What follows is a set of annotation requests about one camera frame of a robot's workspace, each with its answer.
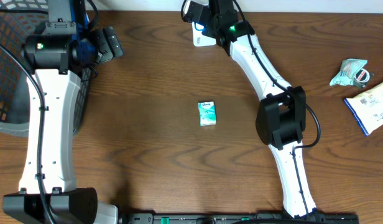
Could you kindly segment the light blue tissue pack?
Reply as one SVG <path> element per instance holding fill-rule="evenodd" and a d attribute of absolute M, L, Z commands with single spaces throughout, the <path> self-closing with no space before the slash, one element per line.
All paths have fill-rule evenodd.
<path fill-rule="evenodd" d="M 200 114 L 201 126 L 210 126 L 216 124 L 217 119 L 214 101 L 199 102 L 198 111 Z"/>

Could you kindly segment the teal snack packet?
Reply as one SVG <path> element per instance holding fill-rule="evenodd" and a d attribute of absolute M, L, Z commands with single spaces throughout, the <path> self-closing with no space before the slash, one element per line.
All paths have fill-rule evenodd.
<path fill-rule="evenodd" d="M 365 65 L 367 60 L 349 58 L 342 61 L 341 67 L 337 75 L 330 81 L 330 86 L 341 85 L 348 86 L 354 85 L 354 76 Z"/>

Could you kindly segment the large yellow snack bag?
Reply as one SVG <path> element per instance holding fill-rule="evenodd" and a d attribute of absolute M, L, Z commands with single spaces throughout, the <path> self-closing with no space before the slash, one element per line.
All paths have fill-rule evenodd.
<path fill-rule="evenodd" d="M 365 136 L 383 125 L 383 82 L 344 103 Z"/>

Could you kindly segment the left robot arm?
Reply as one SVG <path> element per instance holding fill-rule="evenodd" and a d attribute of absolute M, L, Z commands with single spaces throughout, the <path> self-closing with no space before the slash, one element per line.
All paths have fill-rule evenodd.
<path fill-rule="evenodd" d="M 123 221 L 118 206 L 79 188 L 73 166 L 73 122 L 83 71 L 123 54 L 112 27 L 96 28 L 86 1 L 49 1 L 48 21 L 26 38 L 20 68 L 30 99 L 27 156 L 18 191 L 2 201 L 4 213 L 21 223 Z"/>

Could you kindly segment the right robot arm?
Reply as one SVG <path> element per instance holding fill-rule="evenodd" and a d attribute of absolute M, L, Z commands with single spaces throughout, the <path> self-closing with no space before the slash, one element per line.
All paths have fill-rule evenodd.
<path fill-rule="evenodd" d="M 293 87 L 271 64 L 254 28 L 236 1 L 184 1 L 181 18 L 202 37 L 215 40 L 246 74 L 259 99 L 256 130 L 274 155 L 290 218 L 307 219 L 316 209 L 303 165 L 306 104 L 302 87 Z"/>

